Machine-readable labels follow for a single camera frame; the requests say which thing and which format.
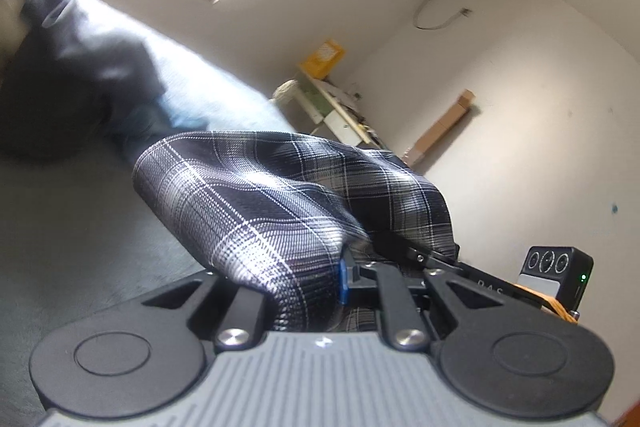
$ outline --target gray floor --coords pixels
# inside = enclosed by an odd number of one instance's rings
[[[106,145],[50,166],[0,159],[0,426],[42,415],[28,359],[47,331],[199,269]]]

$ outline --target blue component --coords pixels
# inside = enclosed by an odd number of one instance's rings
[[[347,286],[347,263],[340,259],[340,304],[347,305],[349,301],[349,286]]]

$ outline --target black and white plaid cloth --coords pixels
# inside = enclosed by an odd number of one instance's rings
[[[133,179],[197,261],[273,297],[276,330],[327,327],[343,249],[380,259],[376,234],[455,256],[444,198],[389,151],[282,132],[188,132],[147,149]]]

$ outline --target cardboard box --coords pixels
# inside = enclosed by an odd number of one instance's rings
[[[427,153],[427,151],[462,118],[471,107],[476,96],[465,89],[449,110],[418,138],[411,149],[402,156],[402,161],[413,167]]]

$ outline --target silver screw head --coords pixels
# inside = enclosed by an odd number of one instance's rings
[[[401,346],[416,346],[423,343],[425,338],[420,330],[400,330],[396,333],[396,341]]]
[[[249,333],[240,328],[229,328],[220,332],[218,340],[225,346],[242,346],[249,340]]]

